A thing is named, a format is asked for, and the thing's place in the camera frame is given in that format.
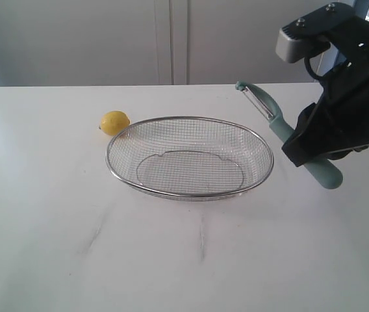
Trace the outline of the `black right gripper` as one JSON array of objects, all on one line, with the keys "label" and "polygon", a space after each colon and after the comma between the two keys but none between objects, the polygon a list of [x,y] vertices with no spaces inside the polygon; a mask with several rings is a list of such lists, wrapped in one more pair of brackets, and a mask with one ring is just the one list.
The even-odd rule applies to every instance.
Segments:
[{"label": "black right gripper", "polygon": [[295,166],[369,146],[369,22],[357,16],[328,33],[345,61],[327,73],[318,104],[298,117],[282,150]]}]

